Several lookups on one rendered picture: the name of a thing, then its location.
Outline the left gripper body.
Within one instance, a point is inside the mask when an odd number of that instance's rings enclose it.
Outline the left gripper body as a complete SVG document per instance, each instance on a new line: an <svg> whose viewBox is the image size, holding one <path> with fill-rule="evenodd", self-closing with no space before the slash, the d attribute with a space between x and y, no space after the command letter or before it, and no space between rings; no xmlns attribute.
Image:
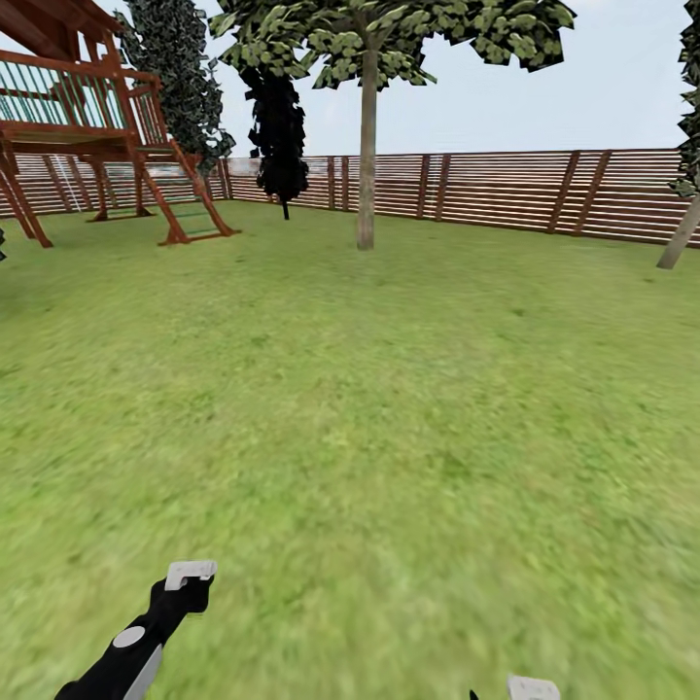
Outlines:
<svg viewBox="0 0 700 700"><path fill-rule="evenodd" d="M210 579L191 577L179 590L164 590L164 581L151 588L150 607L166 606L174 612L179 626L186 613L204 613L208 606Z"/></svg>

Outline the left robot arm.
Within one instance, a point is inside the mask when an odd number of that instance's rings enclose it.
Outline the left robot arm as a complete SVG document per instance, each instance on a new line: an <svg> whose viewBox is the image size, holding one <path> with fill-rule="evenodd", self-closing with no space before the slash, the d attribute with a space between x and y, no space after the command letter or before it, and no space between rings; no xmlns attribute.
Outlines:
<svg viewBox="0 0 700 700"><path fill-rule="evenodd" d="M215 561L170 563L165 581L151 588L151 609L110 642L90 670L64 685L53 700L141 700L157 676L162 649L186 613L204 613Z"/></svg>

